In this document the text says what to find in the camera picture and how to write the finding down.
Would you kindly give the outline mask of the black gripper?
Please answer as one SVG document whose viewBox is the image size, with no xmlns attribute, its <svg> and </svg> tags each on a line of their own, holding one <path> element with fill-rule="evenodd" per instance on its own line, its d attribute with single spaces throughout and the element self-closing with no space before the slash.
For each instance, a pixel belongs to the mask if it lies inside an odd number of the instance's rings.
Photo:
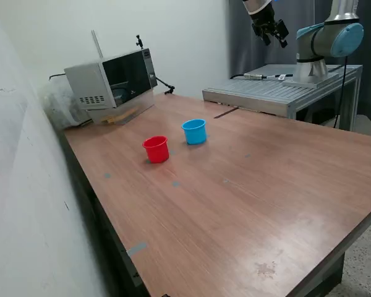
<svg viewBox="0 0 371 297">
<path fill-rule="evenodd" d="M 289 31 L 282 19 L 275 23 L 275 12 L 271 2 L 249 2 L 249 15 L 252 19 L 252 28 L 266 46 L 271 43 L 269 35 L 272 28 L 274 37 L 279 41 L 282 48 L 287 47 L 286 37 Z"/>
</svg>

